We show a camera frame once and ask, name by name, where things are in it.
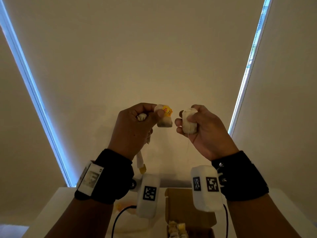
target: yellow tag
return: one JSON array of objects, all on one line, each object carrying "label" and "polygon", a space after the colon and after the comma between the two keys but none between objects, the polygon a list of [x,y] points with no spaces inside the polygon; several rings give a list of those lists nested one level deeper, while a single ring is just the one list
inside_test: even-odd
[{"label": "yellow tag", "polygon": [[167,105],[164,105],[162,108],[165,112],[164,116],[170,117],[172,115],[172,109],[168,107]]}]

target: black wrist strap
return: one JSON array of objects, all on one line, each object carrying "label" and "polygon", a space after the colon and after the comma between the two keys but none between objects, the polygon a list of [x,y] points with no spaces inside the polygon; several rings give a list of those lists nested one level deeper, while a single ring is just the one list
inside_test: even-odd
[{"label": "black wrist strap", "polygon": [[77,190],[75,192],[76,199],[93,199],[104,204],[113,204],[115,200],[121,199],[128,193],[134,176],[131,160],[110,149],[105,149],[94,164],[104,169],[91,196]]},{"label": "black wrist strap", "polygon": [[243,151],[213,160],[217,169],[221,193],[227,200],[244,201],[259,198],[268,193],[268,187],[254,164]]}]

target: box lid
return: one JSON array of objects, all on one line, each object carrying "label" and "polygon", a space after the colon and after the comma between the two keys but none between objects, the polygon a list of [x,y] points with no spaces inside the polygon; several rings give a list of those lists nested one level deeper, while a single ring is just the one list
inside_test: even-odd
[{"label": "box lid", "polygon": [[217,224],[214,212],[197,210],[191,189],[167,188],[165,191],[165,220],[185,223],[190,227],[211,228]]}]

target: brown box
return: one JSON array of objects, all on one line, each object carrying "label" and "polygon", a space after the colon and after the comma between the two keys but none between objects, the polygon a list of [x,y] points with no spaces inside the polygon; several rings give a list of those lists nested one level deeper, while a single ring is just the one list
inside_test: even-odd
[{"label": "brown box", "polygon": [[165,220],[185,223],[189,238],[214,238],[212,227],[217,224],[214,212],[195,208],[191,189],[167,188],[165,191]]}]

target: black cable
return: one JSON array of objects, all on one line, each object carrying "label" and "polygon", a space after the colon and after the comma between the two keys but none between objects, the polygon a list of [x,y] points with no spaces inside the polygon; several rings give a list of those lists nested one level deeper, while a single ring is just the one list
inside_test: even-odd
[{"label": "black cable", "polygon": [[228,222],[228,211],[227,207],[224,205],[224,210],[226,211],[226,220],[227,220],[227,228],[226,228],[226,238],[228,238],[228,229],[229,229],[229,222]]},{"label": "black cable", "polygon": [[120,216],[125,210],[130,209],[130,208],[131,208],[131,209],[136,209],[137,206],[136,206],[136,205],[130,205],[130,206],[128,206],[128,207],[125,207],[122,211],[120,211],[120,213],[117,215],[116,219],[114,220],[113,227],[112,227],[112,232],[111,232],[111,238],[113,238],[114,226],[116,225],[116,222],[117,222],[119,216]]}]

